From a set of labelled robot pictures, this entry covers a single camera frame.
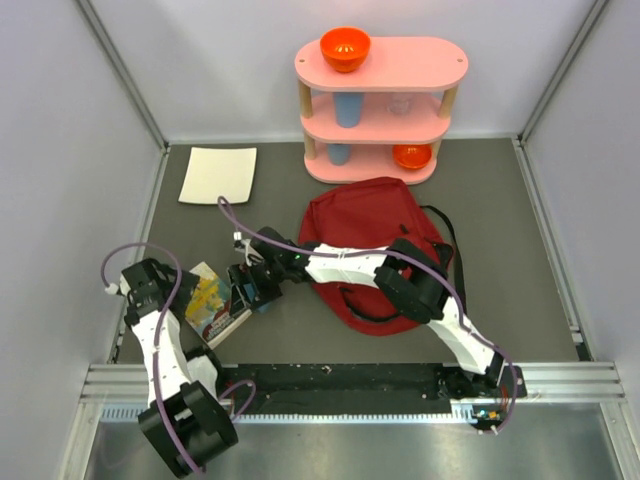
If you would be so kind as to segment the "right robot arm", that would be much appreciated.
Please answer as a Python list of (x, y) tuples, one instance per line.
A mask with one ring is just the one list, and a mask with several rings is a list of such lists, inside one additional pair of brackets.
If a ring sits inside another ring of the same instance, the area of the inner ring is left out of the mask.
[(445, 270), (405, 238), (375, 249), (317, 242), (297, 246), (265, 227), (250, 239), (235, 231), (234, 248), (244, 262), (227, 269), (233, 318), (281, 297), (285, 281), (356, 285), (381, 293), (399, 316), (429, 326), (454, 353), (474, 393), (492, 394), (502, 385), (504, 370), (513, 366), (466, 316)]

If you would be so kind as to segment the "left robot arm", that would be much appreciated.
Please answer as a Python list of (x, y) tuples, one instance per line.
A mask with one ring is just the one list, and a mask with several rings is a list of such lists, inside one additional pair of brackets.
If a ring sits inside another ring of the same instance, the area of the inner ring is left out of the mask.
[(183, 479), (238, 443), (218, 394), (227, 374), (205, 344), (184, 350), (181, 328), (198, 277), (153, 258), (121, 272), (124, 321), (138, 340), (148, 375), (148, 407), (139, 427), (172, 474)]

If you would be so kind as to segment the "blue snap wallet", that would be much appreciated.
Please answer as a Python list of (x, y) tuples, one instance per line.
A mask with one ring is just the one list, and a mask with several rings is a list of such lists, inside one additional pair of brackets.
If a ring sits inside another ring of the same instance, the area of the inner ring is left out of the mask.
[(255, 286), (251, 283), (245, 284), (244, 289), (250, 310), (253, 313), (265, 313), (274, 298), (273, 289), (261, 285)]

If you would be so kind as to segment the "brown cover book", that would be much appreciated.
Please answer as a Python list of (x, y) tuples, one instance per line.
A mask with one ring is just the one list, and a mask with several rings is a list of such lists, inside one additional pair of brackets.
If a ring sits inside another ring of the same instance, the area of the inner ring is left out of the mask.
[(230, 287), (205, 262), (190, 272), (199, 277), (197, 287), (186, 309), (186, 320), (205, 343), (214, 349), (234, 333), (251, 315), (243, 310), (230, 313)]

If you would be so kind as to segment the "red student backpack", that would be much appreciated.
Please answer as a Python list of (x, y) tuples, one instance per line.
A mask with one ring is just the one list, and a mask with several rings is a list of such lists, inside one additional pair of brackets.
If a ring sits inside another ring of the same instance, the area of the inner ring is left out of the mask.
[[(400, 179), (380, 177), (342, 185), (313, 199), (303, 216), (298, 243), (369, 249), (405, 238), (431, 260), (454, 267), (454, 285), (466, 299), (455, 230), (441, 210), (432, 211), (447, 227), (446, 241)], [(314, 284), (314, 291), (349, 328), (370, 336), (410, 331), (418, 324), (401, 316), (383, 293), (348, 283)]]

